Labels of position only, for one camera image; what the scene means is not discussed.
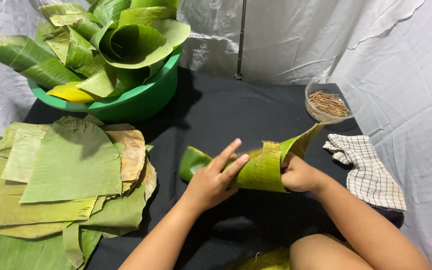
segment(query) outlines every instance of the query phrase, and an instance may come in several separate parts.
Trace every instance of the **metal pole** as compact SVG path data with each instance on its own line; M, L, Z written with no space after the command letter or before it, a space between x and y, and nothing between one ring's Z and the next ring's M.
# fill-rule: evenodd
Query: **metal pole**
M237 52L237 71L234 74L236 80L241 81L243 74L241 74L241 61L243 60L243 42L244 42L244 21L246 20L246 2L243 0L243 16L241 18L241 33L239 34L239 50Z

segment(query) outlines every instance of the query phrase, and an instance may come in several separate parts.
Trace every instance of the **hand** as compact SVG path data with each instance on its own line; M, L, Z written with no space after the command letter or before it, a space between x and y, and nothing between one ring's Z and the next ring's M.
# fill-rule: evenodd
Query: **hand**
M283 186L292 191L312 191L321 189L328 179L324 172L309 165L299 156L288 152L281 165L281 181Z
M223 172L221 171L240 145L241 140L236 139L221 154L213 158L208 166L197 170L180 201L186 202L187 207L201 214L235 194L237 188L227 190L227 187L234 175L248 162L248 155L240 156Z

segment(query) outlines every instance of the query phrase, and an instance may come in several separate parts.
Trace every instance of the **green plastic basin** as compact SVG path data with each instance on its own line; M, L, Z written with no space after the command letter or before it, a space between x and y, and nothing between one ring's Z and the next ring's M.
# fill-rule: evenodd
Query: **green plastic basin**
M105 123L133 123L147 119L159 112L173 97L178 84L177 62L182 51L178 46L163 68L145 84L119 96L101 101L76 104L53 95L28 80L33 94L45 104L69 112L85 112Z

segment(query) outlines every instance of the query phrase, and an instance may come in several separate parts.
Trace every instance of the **black tablecloth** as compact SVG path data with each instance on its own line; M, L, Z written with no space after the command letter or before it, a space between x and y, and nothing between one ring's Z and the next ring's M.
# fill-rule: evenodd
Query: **black tablecloth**
M50 124L63 115L84 117L38 100L24 121ZM241 138L239 150L252 150L260 148L262 140L281 142L295 137L314 123L304 108L304 86L254 86L179 68L177 92L170 103L151 119L130 123L142 132L147 144L154 145L150 160L158 178L141 227L123 237L101 239L87 269L117 269L171 209L186 188L178 176L186 146L215 156L232 140ZM351 166L341 166L322 148L330 133L362 134L354 119L327 125L309 146L305 161L345 186ZM402 213L378 211L401 227ZM176 269L221 269L232 260L253 257L316 233L341 237L310 193L239 190L198 219Z

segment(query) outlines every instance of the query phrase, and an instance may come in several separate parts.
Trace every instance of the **white checkered towel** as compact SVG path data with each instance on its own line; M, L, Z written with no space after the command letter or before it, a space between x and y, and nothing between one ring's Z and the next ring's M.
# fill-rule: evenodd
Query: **white checkered towel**
M368 136L329 134L323 148L334 153L343 164L353 163L346 179L347 189L371 206L393 211L406 211L403 192L394 181Z

